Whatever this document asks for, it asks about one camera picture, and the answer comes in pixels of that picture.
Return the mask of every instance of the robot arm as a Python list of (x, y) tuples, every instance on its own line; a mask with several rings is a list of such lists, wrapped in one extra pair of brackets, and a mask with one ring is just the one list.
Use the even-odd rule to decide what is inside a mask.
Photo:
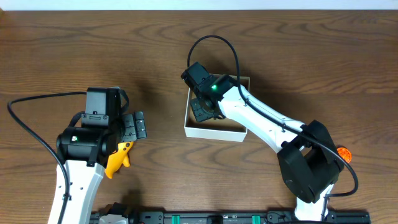
[[(276, 123), (315, 138), (337, 152), (326, 127), (318, 121), (305, 125), (288, 118), (257, 100), (241, 86), (244, 99), (269, 118), (264, 117), (242, 99), (235, 79), (228, 75), (216, 78), (198, 62), (187, 68), (181, 78), (197, 96), (190, 102), (195, 119), (202, 122), (211, 118), (229, 118), (261, 138), (277, 153), (284, 183), (297, 196), (297, 218), (321, 220), (324, 196), (331, 191), (344, 165), (329, 152)], [(300, 151), (305, 147), (312, 149), (304, 156)]]
[[(122, 96), (126, 99), (123, 107)], [(128, 163), (126, 156), (133, 141), (146, 138), (143, 112), (123, 114), (128, 102), (126, 94), (119, 88), (87, 90), (86, 111), (74, 116), (57, 139), (57, 154), (67, 171), (70, 190), (69, 196), (64, 195), (65, 181), (58, 166), (49, 223), (58, 222), (65, 196), (69, 200), (62, 223), (88, 223), (105, 172), (111, 178), (122, 162)], [(81, 127), (75, 127), (80, 117)]]

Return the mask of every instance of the wooden table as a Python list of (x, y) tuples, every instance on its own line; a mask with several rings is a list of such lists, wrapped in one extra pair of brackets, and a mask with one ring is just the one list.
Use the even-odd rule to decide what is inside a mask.
[[(186, 138), (188, 88), (180, 79), (199, 37), (221, 35), (238, 52), (251, 91), (277, 111), (328, 128), (353, 153), (354, 196), (337, 210), (398, 217), (398, 12), (80, 11), (5, 12), (0, 23), (0, 223), (46, 223), (55, 192), (53, 157), (8, 115), (25, 96), (120, 86), (143, 110), (148, 138), (132, 166), (104, 178), (97, 210), (113, 202), (166, 210), (294, 208), (275, 153), (248, 133), (243, 143)], [(235, 74), (230, 49), (207, 40), (193, 53), (210, 72)], [(14, 106), (55, 147), (85, 97)], [(333, 190), (350, 190), (348, 171)]]

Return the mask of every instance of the white box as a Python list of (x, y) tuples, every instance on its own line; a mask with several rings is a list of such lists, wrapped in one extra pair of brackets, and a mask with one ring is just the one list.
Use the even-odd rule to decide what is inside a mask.
[[(241, 77), (240, 79), (241, 84), (249, 91), (250, 78)], [(184, 122), (184, 130), (187, 137), (243, 142), (244, 137), (246, 137), (248, 133), (248, 129), (231, 119), (209, 119), (200, 123), (196, 122), (191, 105), (189, 104), (190, 100), (195, 97), (195, 95), (192, 95), (193, 93), (191, 89), (189, 89)]]

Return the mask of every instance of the black cable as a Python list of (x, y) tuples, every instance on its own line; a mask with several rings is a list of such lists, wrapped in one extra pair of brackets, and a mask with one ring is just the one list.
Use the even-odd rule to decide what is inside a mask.
[(65, 195), (63, 196), (63, 203), (62, 203), (62, 208), (61, 208), (61, 212), (60, 212), (60, 217), (58, 219), (58, 224), (62, 223), (63, 214), (65, 213), (65, 209), (67, 207), (67, 202), (68, 202), (69, 197), (70, 197), (69, 196), (69, 178), (68, 178), (67, 170), (65, 169), (65, 167), (63, 166), (63, 164), (62, 164), (60, 158), (58, 157), (57, 153), (51, 148), (51, 146), (48, 145), (47, 142), (45, 142), (38, 134), (36, 134), (33, 130), (31, 130), (30, 127), (28, 127), (25, 123), (23, 123), (17, 117), (17, 115), (15, 115), (15, 113), (13, 112), (11, 106), (14, 103), (27, 101), (27, 100), (35, 100), (35, 99), (56, 97), (56, 96), (85, 95), (85, 94), (86, 94), (86, 92), (79, 91), (79, 92), (71, 92), (71, 93), (56, 93), (56, 94), (48, 94), (48, 95), (40, 95), (40, 96), (30, 96), (30, 97), (26, 97), (26, 98), (12, 100), (12, 101), (8, 102), (8, 104), (7, 104), (8, 112), (10, 113), (12, 118), (14, 118), (14, 120), (19, 125), (21, 125), (21, 127), (23, 127), (29, 134), (31, 134), (34, 138), (36, 138), (36, 140), (38, 140), (51, 153), (51, 155), (55, 158), (55, 160), (58, 162), (58, 165), (61, 168), (61, 171), (62, 171), (62, 174), (63, 174), (63, 178), (65, 179)]
[(72, 119), (69, 122), (68, 127), (75, 127), (75, 125), (77, 124), (77, 122), (80, 120), (81, 115), (85, 113), (84, 111), (81, 112), (77, 112), (77, 114), (75, 114)]
[(350, 190), (349, 192), (345, 192), (345, 193), (327, 194), (327, 195), (325, 195), (325, 200), (328, 200), (329, 197), (345, 197), (345, 196), (353, 195), (358, 190), (358, 187), (359, 187), (358, 177), (357, 177), (354, 169), (341, 156), (339, 156), (337, 153), (333, 152), (329, 147), (325, 146), (324, 144), (322, 144), (321, 142), (317, 141), (316, 139), (311, 138), (309, 136), (306, 136), (305, 134), (301, 133), (300, 131), (296, 131), (295, 129), (287, 126), (285, 123), (281, 123), (278, 120), (276, 120), (276, 119), (270, 117), (269, 115), (263, 113), (261, 110), (257, 109), (255, 106), (253, 106), (250, 103), (248, 98), (244, 97), (242, 89), (241, 89), (241, 82), (240, 82), (241, 72), (240, 72), (240, 69), (239, 69), (238, 56), (236, 55), (236, 51), (235, 51), (234, 47), (226, 39), (224, 39), (224, 38), (222, 38), (220, 36), (217, 36), (217, 35), (206, 35), (206, 36), (201, 37), (200, 39), (198, 39), (193, 44), (193, 46), (191, 47), (191, 49), (190, 49), (190, 51), (188, 53), (188, 58), (187, 58), (188, 67), (190, 66), (190, 58), (191, 58), (191, 54), (192, 54), (193, 49), (195, 48), (195, 46), (199, 42), (201, 42), (202, 40), (207, 39), (207, 38), (220, 39), (220, 40), (224, 41), (230, 47), (230, 49), (232, 50), (232, 53), (234, 54), (234, 57), (235, 57), (235, 63), (236, 63), (236, 79), (238, 81), (238, 91), (239, 91), (239, 94), (241, 95), (242, 100), (245, 102), (245, 104), (250, 106), (250, 108), (252, 108), (255, 112), (259, 113), (261, 116), (267, 118), (268, 120), (272, 121), (274, 124), (280, 126), (282, 129), (288, 130), (291, 133), (294, 133), (294, 134), (296, 134), (296, 135), (298, 135), (298, 136), (300, 136), (300, 137), (302, 137), (302, 138), (304, 138), (304, 139), (306, 139), (306, 140), (308, 140), (308, 141), (320, 146), (321, 148), (326, 149), (328, 152), (332, 153), (333, 156), (335, 156), (338, 160), (340, 160), (344, 164), (345, 167), (347, 167), (347, 169), (349, 170), (349, 172), (353, 176), (354, 188), (352, 190)]

